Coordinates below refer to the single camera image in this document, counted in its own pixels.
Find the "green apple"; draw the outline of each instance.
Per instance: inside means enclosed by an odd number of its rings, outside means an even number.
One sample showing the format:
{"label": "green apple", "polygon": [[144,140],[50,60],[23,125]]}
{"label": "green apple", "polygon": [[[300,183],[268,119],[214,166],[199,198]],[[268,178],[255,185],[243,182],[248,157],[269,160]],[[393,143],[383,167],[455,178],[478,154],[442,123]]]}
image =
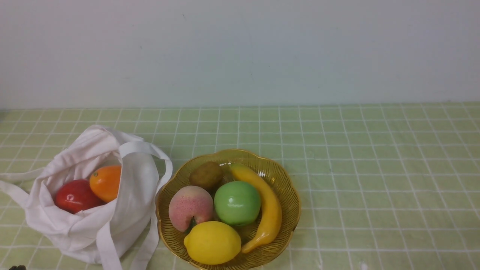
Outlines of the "green apple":
{"label": "green apple", "polygon": [[215,211],[223,223],[243,226],[255,221],[260,212],[260,194],[251,184],[233,181],[215,193]]}

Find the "gold glass bowl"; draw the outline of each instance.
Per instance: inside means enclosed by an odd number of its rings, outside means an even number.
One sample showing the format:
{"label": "gold glass bowl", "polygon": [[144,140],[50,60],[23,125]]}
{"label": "gold glass bowl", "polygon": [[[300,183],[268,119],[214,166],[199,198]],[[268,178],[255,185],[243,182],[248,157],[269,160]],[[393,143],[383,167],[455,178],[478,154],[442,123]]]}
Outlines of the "gold glass bowl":
{"label": "gold glass bowl", "polygon": [[[185,233],[177,231],[168,217],[168,206],[175,193],[188,186],[190,173],[207,161],[220,164],[225,176],[223,181],[233,181],[229,171],[229,164],[242,163],[257,172],[273,188],[282,206],[282,226],[276,239],[268,244],[254,249],[248,254],[238,254],[233,260],[220,265],[205,265],[192,260],[183,245]],[[167,248],[179,258],[189,262],[202,270],[247,270],[264,265],[278,257],[288,246],[293,231],[297,226],[301,213],[300,197],[292,185],[290,177],[280,164],[273,160],[258,157],[246,150],[229,149],[215,154],[203,155],[189,160],[165,184],[156,199],[156,215],[158,218],[158,233]],[[261,214],[254,224],[235,227],[239,233],[242,244],[253,238],[260,222]]]}

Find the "bag handle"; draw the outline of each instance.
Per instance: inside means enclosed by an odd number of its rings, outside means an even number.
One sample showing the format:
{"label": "bag handle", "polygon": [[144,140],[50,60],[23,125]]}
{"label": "bag handle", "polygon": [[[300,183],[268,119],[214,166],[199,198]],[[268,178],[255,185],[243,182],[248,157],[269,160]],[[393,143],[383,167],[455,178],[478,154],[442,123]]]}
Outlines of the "bag handle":
{"label": "bag handle", "polygon": [[0,190],[9,195],[20,207],[24,208],[28,200],[28,193],[15,185],[21,181],[37,178],[44,168],[22,173],[0,173]]}
{"label": "bag handle", "polygon": [[[161,177],[156,191],[158,192],[165,185],[173,173],[173,164],[170,158],[157,146],[145,141],[131,141],[119,147],[120,156],[123,158],[131,153],[146,153],[165,161],[165,174]],[[130,270],[145,270],[158,246],[157,218],[155,214],[155,203],[151,206],[150,229],[140,246],[137,255],[133,258]],[[107,222],[97,233],[96,245],[100,253],[100,259],[104,270],[121,270],[120,258],[117,254],[110,232],[110,222]]]}

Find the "white cloth bag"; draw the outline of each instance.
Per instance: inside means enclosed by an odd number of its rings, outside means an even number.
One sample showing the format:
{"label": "white cloth bag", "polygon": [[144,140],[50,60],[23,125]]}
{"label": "white cloth bag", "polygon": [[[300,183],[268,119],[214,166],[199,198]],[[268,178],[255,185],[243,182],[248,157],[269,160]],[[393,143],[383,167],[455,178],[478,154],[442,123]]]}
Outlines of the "white cloth bag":
{"label": "white cloth bag", "polygon": [[[153,159],[165,161],[159,179]],[[55,206],[53,195],[68,181],[88,178],[111,159],[121,165],[117,199],[99,207],[70,214]],[[147,224],[150,230],[131,264],[145,270],[158,245],[155,196],[172,175],[170,158],[142,138],[93,125],[42,169],[0,174],[0,191],[25,211],[25,220],[64,255],[86,263],[101,263],[105,270],[121,270],[120,257],[133,245]],[[12,184],[35,178],[30,194]]]}

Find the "table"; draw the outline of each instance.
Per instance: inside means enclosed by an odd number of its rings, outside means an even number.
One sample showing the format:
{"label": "table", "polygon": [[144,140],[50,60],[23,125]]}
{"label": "table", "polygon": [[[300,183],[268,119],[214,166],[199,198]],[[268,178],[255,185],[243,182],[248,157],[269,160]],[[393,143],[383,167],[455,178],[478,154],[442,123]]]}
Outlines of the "table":
{"label": "table", "polygon": [[[0,111],[0,172],[47,165],[93,124],[154,143],[175,170],[227,148],[280,162],[302,216],[260,269],[480,269],[480,102]],[[0,269],[101,269],[63,256],[1,192],[0,235]],[[149,269],[194,268],[160,243]]]}

